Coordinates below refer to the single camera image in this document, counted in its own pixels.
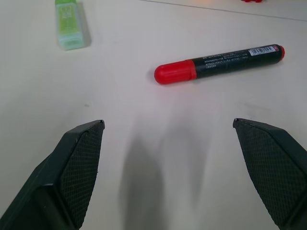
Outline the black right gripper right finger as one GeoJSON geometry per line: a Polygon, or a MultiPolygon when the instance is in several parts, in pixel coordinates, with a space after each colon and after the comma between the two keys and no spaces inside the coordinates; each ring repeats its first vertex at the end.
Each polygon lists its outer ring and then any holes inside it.
{"type": "Polygon", "coordinates": [[[233,121],[249,176],[275,225],[307,228],[307,151],[285,130],[233,121]]]}

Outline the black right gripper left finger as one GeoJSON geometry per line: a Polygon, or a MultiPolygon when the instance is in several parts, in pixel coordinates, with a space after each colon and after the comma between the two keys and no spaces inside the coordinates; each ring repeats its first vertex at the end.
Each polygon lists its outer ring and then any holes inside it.
{"type": "Polygon", "coordinates": [[[66,132],[0,218],[2,230],[78,230],[94,190],[105,123],[66,132]]]}

